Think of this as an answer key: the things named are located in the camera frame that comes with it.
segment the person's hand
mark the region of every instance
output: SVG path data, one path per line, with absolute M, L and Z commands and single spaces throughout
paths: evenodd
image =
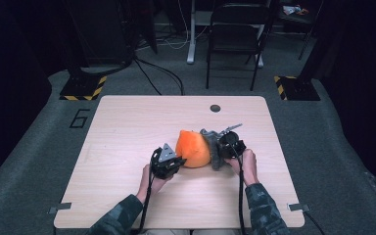
M 143 174 L 142 174 L 142 179 L 140 180 L 140 186 L 139 186 L 139 191 L 136 194 L 136 198 L 139 199 L 139 201 L 144 204 L 146 200 L 146 194 L 148 191 L 149 187 L 149 165 L 145 165 L 143 168 Z M 157 194 L 162 187 L 172 178 L 167 179 L 159 179 L 159 178 L 154 178 L 154 181 L 152 182 L 152 188 L 151 188 L 151 196 L 154 196 Z
M 228 164 L 233 167 L 234 172 L 237 175 L 240 173 L 240 166 L 237 159 L 224 159 Z M 258 180 L 258 168 L 256 155 L 251 149 L 247 149 L 243 152 L 243 175 L 244 183 L 249 186 L 254 183 L 259 183 Z

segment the person's left hand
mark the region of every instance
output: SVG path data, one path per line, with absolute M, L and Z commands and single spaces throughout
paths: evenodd
M 136 197 L 142 204 L 145 203 L 146 194 L 149 186 L 149 167 L 150 166 L 148 164 L 146 164 L 145 167 L 143 167 L 143 174 L 142 179 L 140 180 L 139 191 L 136 194 Z M 167 179 L 154 178 L 154 181 L 152 182 L 151 196 L 157 194 L 172 177 L 173 176 Z

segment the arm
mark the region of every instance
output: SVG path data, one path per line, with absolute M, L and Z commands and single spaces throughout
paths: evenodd
M 171 179 L 155 178 L 152 183 L 151 196 L 157 194 L 162 187 Z M 143 210 L 146 200 L 146 193 L 149 186 L 149 165 L 143 168 L 142 179 L 140 180 L 139 191 L 134 195 L 119 202 L 113 209 L 103 215 L 87 231 L 88 235 L 118 235 L 128 234 L 136 217 Z
M 240 167 L 236 159 L 225 161 L 239 174 Z M 253 234 L 290 234 L 276 203 L 259 183 L 256 155 L 250 149 L 243 153 L 243 174 Z

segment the yellow black warning tape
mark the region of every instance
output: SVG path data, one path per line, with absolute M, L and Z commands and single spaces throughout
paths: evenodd
M 279 92 L 280 98 L 282 100 L 288 100 L 288 97 L 286 96 L 285 89 L 283 88 L 282 83 L 280 82 L 281 78 L 290 78 L 290 79 L 296 79 L 295 76 L 274 76 L 274 81 L 277 85 L 277 91 Z
M 97 97 L 99 97 L 100 92 L 102 92 L 102 88 L 103 88 L 103 85 L 105 84 L 106 79 L 107 79 L 106 76 L 103 76 L 102 78 L 100 78 L 100 81 L 97 84 L 97 88 L 91 96 L 60 96 L 60 100 L 71 100 L 71 101 L 96 100 Z

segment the camouflage sleeve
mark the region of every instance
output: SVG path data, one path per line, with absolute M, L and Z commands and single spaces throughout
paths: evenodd
M 250 218 L 254 235 L 290 234 L 286 223 L 280 216 L 276 203 L 262 184 L 252 184 L 246 188 Z
M 134 195 L 129 195 L 93 224 L 87 234 L 129 234 L 133 222 L 142 210 L 142 203 Z

